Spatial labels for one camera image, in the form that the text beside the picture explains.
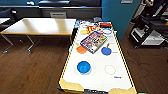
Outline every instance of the blue circle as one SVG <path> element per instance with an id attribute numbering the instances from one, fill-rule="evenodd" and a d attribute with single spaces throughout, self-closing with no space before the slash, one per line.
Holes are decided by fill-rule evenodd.
<path id="1" fill-rule="evenodd" d="M 111 49 L 110 48 L 103 47 L 101 51 L 104 55 L 110 55 L 111 54 Z"/>
<path id="2" fill-rule="evenodd" d="M 86 61 L 81 61 L 77 65 L 77 69 L 80 73 L 87 73 L 90 71 L 90 68 L 91 68 L 90 64 Z"/>

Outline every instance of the white surface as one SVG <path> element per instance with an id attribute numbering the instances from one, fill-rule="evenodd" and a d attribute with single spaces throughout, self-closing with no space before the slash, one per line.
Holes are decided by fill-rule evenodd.
<path id="1" fill-rule="evenodd" d="M 85 28 L 82 27 L 79 28 L 75 43 L 80 44 L 80 41 L 88 36 L 87 34 L 80 34 L 80 31 L 84 29 Z M 109 56 L 103 55 L 101 53 L 101 48 L 94 54 L 89 51 L 84 54 L 79 54 L 76 51 L 77 45 L 74 44 L 63 75 L 63 79 L 66 82 L 78 83 L 84 89 L 106 92 L 113 88 L 128 90 L 132 87 L 114 34 L 108 35 L 107 37 L 107 41 L 101 48 L 106 47 L 107 44 L 110 43 L 109 48 L 112 49 L 112 53 Z M 89 73 L 80 74 L 78 72 L 77 64 L 81 61 L 90 63 L 91 71 Z"/>

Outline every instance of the interactive table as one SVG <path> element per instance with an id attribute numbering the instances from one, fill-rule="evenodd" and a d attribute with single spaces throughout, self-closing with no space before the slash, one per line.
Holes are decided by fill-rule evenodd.
<path id="1" fill-rule="evenodd" d="M 86 51 L 81 54 L 76 50 L 79 46 L 76 44 L 80 44 L 89 35 L 81 33 L 86 29 L 86 27 L 80 26 L 77 31 L 59 80 L 60 88 L 65 92 L 73 93 L 136 94 L 133 80 L 113 28 L 111 33 L 103 34 L 107 36 L 107 40 L 95 53 Z M 110 55 L 102 53 L 102 48 L 107 46 L 111 49 Z M 77 70 L 77 65 L 81 61 L 90 64 L 89 72 L 83 74 Z"/>

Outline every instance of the white tabletop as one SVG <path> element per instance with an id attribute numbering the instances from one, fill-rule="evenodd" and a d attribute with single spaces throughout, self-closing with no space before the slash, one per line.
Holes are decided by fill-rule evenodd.
<path id="1" fill-rule="evenodd" d="M 88 36 L 88 34 L 83 35 L 80 33 L 81 30 L 85 29 L 83 27 L 78 29 L 75 43 L 80 44 L 80 41 Z M 63 79 L 66 82 L 80 84 L 84 89 L 106 92 L 114 88 L 128 90 L 132 87 L 114 32 L 106 36 L 108 37 L 107 41 L 94 54 L 89 51 L 84 54 L 78 53 L 76 51 L 78 46 L 74 43 L 63 74 Z M 108 43 L 110 43 L 109 48 L 112 53 L 105 56 L 102 54 L 101 49 L 106 47 Z M 78 72 L 77 64 L 81 61 L 90 63 L 91 71 L 89 73 L 81 74 Z"/>
<path id="2" fill-rule="evenodd" d="M 23 18 L 1 34 L 71 36 L 76 19 Z"/>
<path id="3" fill-rule="evenodd" d="M 10 20 L 10 18 L 0 18 L 0 25 Z"/>

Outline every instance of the orange object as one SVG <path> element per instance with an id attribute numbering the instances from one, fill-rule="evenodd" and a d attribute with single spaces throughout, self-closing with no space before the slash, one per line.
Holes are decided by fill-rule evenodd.
<path id="1" fill-rule="evenodd" d="M 76 48 L 78 53 L 84 54 L 87 50 L 85 48 L 83 48 L 82 46 L 79 46 Z"/>

